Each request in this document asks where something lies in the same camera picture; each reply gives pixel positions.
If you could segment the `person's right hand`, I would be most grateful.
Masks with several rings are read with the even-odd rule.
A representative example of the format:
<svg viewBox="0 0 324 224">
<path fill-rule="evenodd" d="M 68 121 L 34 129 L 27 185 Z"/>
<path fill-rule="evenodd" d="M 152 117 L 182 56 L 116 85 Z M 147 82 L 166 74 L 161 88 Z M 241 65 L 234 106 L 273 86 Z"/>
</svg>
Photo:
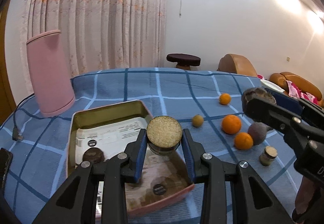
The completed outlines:
<svg viewBox="0 0 324 224">
<path fill-rule="evenodd" d="M 294 223 L 323 223 L 323 188 L 303 176 L 292 213 Z"/>
</svg>

